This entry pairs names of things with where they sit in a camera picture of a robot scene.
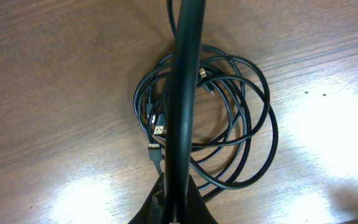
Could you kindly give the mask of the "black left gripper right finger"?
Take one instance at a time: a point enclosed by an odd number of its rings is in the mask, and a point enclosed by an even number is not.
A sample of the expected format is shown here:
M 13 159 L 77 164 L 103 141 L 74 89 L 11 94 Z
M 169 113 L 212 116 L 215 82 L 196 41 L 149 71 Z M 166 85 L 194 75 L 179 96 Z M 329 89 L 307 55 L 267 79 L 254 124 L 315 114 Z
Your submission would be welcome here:
M 203 201 L 192 176 L 189 176 L 188 181 L 185 223 L 218 224 Z

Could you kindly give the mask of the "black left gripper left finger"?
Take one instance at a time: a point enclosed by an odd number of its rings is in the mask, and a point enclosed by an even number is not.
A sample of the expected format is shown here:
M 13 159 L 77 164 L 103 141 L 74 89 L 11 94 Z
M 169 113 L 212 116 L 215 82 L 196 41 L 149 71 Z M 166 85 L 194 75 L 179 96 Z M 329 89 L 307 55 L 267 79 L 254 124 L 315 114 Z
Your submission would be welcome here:
M 160 174 L 143 206 L 129 224 L 162 224 L 164 198 L 164 173 Z

